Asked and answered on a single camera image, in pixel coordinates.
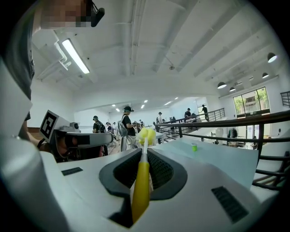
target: black railing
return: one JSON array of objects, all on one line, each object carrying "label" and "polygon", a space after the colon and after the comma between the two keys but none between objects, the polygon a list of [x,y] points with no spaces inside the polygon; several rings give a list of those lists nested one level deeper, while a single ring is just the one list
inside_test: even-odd
[{"label": "black railing", "polygon": [[280,94],[282,98],[282,104],[290,108],[290,91],[282,92]]},{"label": "black railing", "polygon": [[[218,109],[216,111],[211,111],[208,113],[203,113],[203,114],[199,114],[199,115],[194,115],[194,116],[190,116],[187,118],[181,118],[181,119],[176,119],[176,120],[171,120],[168,122],[164,122],[161,123],[160,125],[165,125],[165,124],[172,124],[171,126],[162,126],[161,128],[159,128],[158,130],[156,129],[157,132],[162,132],[164,131],[164,133],[166,133],[166,137],[167,139],[164,139],[166,142],[168,141],[168,139],[176,139],[178,136],[180,136],[180,133],[176,133],[177,130],[177,126],[175,126],[175,124],[178,123],[183,123],[183,125],[185,124],[189,124],[189,123],[195,123],[195,122],[203,122],[203,121],[217,121],[220,120],[222,118],[225,117],[225,111],[224,108],[222,109]],[[188,133],[188,132],[192,132],[192,131],[196,131],[198,130],[199,127],[189,127],[189,126],[183,126],[181,128],[181,131],[184,133]]]},{"label": "black railing", "polygon": [[[213,140],[225,140],[225,141],[235,141],[235,142],[256,142],[257,149],[258,149],[258,163],[259,160],[274,160],[274,161],[290,161],[289,156],[263,156],[261,155],[263,143],[278,143],[278,142],[289,142],[290,137],[287,138],[275,138],[275,139],[264,139],[264,124],[269,123],[277,123],[283,121],[290,120],[290,111],[279,112],[275,114],[263,115],[263,116],[251,116],[242,119],[234,119],[234,120],[224,120],[224,121],[207,121],[207,122],[194,122],[194,123],[178,123],[174,124],[174,127],[179,129],[178,132],[171,131],[172,134],[177,134],[180,138],[185,136],[192,136],[198,138],[206,138],[206,139],[213,139]],[[259,138],[258,139],[240,139],[240,138],[223,138],[223,137],[213,137],[213,136],[204,136],[204,135],[191,135],[182,133],[182,127],[194,127],[194,128],[202,128],[202,127],[237,127],[237,126],[250,126],[250,125],[259,125]],[[162,123],[156,124],[156,130],[158,132],[167,132],[164,131],[161,127],[171,127],[170,123]],[[274,176],[276,178],[285,178],[287,175],[288,169],[285,171],[284,169],[280,169],[278,172],[271,172],[271,171],[263,171],[256,169],[256,173],[265,174],[268,176]],[[260,184],[257,182],[253,182],[253,185],[259,186],[266,189],[271,190],[281,190],[281,186],[273,186],[267,185],[265,183]]]}]

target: yellow brush handle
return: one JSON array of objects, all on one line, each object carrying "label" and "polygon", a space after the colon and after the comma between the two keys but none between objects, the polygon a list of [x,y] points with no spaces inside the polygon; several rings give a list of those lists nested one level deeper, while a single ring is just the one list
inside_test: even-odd
[{"label": "yellow brush handle", "polygon": [[137,178],[132,200],[132,217],[135,223],[147,209],[150,201],[149,194],[149,163],[138,164]]}]

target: white ceiling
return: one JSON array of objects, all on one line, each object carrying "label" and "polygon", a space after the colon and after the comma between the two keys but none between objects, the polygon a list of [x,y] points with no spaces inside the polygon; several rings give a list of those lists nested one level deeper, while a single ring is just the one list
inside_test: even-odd
[{"label": "white ceiling", "polygon": [[178,99],[175,100],[175,97],[165,97],[161,99],[150,99],[146,103],[144,101],[139,101],[139,100],[133,100],[130,102],[122,102],[122,103],[115,103],[115,106],[112,105],[106,105],[106,106],[101,106],[101,107],[96,107],[96,109],[101,110],[102,112],[105,113],[115,113],[116,108],[118,108],[121,112],[126,106],[130,106],[134,109],[134,111],[141,111],[141,110],[152,110],[152,109],[162,109],[162,108],[167,108],[170,107],[172,104],[177,103],[181,101],[182,97],[179,97]]},{"label": "white ceiling", "polygon": [[[36,78],[45,76],[43,81],[57,82],[77,91],[92,84],[113,85],[123,79],[140,86],[140,81],[135,81],[137,77],[173,74],[215,86],[224,81],[228,88],[219,92],[223,96],[230,86],[255,72],[254,84],[265,80],[261,76],[266,69],[271,73],[269,78],[273,78],[283,57],[270,26],[242,0],[94,0],[94,3],[106,11],[97,27],[55,30],[60,48],[72,62],[68,70],[58,64],[58,68],[43,75],[49,65],[54,67],[54,61],[49,59],[47,50],[33,46]],[[45,34],[38,33],[35,40],[44,39]],[[89,74],[80,71],[61,45],[67,38],[89,67]],[[276,64],[267,63],[269,52],[278,55]]]}]

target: green cup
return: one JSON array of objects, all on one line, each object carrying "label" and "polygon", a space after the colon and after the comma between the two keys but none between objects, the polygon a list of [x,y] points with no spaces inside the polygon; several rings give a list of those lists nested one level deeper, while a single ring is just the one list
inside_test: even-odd
[{"label": "green cup", "polygon": [[197,144],[192,143],[191,146],[192,146],[192,151],[197,151],[198,150],[198,145]]}]

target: table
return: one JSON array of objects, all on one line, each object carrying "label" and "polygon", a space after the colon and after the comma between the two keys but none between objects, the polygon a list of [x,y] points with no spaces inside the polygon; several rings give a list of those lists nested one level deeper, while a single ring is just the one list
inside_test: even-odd
[{"label": "table", "polygon": [[[192,151],[192,143],[198,145],[196,152]],[[257,150],[237,149],[234,147],[204,143],[184,137],[169,143],[155,145],[152,148],[170,151],[212,164],[247,189],[251,187],[258,162]]]},{"label": "table", "polygon": [[161,139],[162,143],[164,143],[164,138],[166,137],[166,135],[156,132],[156,139]]}]

